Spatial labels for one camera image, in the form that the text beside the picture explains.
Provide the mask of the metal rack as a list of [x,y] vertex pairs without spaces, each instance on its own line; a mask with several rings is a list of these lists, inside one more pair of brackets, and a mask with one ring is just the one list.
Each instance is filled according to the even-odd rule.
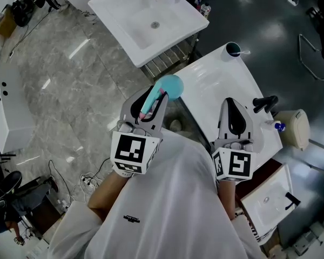
[[182,40],[171,48],[154,57],[140,69],[151,81],[178,71],[202,57],[198,51],[200,32]]

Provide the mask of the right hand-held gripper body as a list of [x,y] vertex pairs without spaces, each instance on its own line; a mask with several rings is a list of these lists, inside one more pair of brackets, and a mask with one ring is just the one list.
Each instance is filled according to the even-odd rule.
[[217,180],[241,182],[250,180],[256,165],[251,139],[217,139],[212,159]]

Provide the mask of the white rounded sink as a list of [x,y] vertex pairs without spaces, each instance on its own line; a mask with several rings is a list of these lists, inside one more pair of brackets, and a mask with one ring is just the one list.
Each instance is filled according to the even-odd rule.
[[219,137],[223,101],[239,102],[253,121],[256,166],[261,167],[282,149],[279,133],[264,125],[273,117],[265,110],[254,113],[253,99],[263,95],[240,57],[231,57],[221,46],[176,73],[184,84],[181,99],[202,131],[207,144]]

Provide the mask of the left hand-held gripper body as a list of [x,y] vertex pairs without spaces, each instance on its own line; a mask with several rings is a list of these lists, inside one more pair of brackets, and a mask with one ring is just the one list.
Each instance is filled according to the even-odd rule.
[[110,160],[113,166],[125,176],[145,174],[163,140],[162,124],[162,121],[141,121],[135,125],[119,121],[118,131],[112,135]]

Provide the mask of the white wristband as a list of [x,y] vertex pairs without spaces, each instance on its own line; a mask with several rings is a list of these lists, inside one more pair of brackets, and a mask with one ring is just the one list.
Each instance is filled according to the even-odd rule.
[[116,172],[119,176],[123,178],[130,178],[133,175],[133,173],[121,170],[117,166],[112,166],[112,169],[114,172]]

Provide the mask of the small white sink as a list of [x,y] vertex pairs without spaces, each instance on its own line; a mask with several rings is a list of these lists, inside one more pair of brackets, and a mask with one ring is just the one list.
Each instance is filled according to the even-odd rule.
[[285,210],[291,203],[285,197],[287,192],[294,195],[289,166],[274,160],[255,171],[251,180],[238,183],[236,195],[259,244],[267,241],[278,224],[294,210]]

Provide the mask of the metal tube frame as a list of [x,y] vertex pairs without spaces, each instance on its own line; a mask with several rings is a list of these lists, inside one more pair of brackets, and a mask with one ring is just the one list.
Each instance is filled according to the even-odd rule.
[[324,42],[320,47],[313,44],[305,35],[298,34],[298,60],[314,80],[324,82]]

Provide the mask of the white shirt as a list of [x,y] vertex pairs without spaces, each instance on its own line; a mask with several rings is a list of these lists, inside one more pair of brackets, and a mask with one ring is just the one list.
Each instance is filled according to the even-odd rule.
[[48,259],[265,259],[244,215],[230,220],[202,144],[168,130],[144,175],[133,175],[103,222],[75,201]]

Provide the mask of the white cup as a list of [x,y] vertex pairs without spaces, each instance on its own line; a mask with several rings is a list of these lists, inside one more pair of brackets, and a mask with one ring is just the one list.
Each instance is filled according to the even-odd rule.
[[225,50],[231,57],[239,57],[241,55],[241,48],[235,42],[228,42],[225,46]]

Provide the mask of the white counter with black holes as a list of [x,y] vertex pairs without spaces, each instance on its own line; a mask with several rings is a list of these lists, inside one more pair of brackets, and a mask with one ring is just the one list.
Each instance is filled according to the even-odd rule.
[[34,130],[18,67],[0,62],[0,152],[25,148]]

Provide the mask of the cardboard box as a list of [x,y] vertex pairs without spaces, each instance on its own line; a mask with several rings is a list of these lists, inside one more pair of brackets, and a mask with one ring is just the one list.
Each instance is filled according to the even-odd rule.
[[0,18],[0,35],[4,38],[10,38],[17,27],[17,24],[13,19],[11,6],[8,5],[2,14],[3,16]]

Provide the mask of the person's shoe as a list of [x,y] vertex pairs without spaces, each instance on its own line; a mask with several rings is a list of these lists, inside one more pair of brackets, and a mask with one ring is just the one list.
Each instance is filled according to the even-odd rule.
[[183,126],[180,120],[174,119],[173,121],[171,121],[169,130],[172,132],[181,132],[183,130]]

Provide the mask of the person's left forearm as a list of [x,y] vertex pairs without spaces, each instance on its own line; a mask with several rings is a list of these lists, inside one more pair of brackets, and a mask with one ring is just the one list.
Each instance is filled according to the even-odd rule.
[[103,222],[128,180],[112,171],[91,195],[87,206]]

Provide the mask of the person's right forearm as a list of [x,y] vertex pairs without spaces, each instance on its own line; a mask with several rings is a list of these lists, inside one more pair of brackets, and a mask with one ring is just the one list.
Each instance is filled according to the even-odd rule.
[[218,197],[229,219],[235,219],[235,182],[221,180],[218,186]]

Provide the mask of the small bottle with blue cap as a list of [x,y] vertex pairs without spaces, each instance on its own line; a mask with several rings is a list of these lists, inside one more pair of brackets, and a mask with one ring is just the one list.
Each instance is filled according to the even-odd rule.
[[278,120],[266,120],[261,127],[266,130],[276,130],[277,132],[283,132],[286,129],[286,125]]

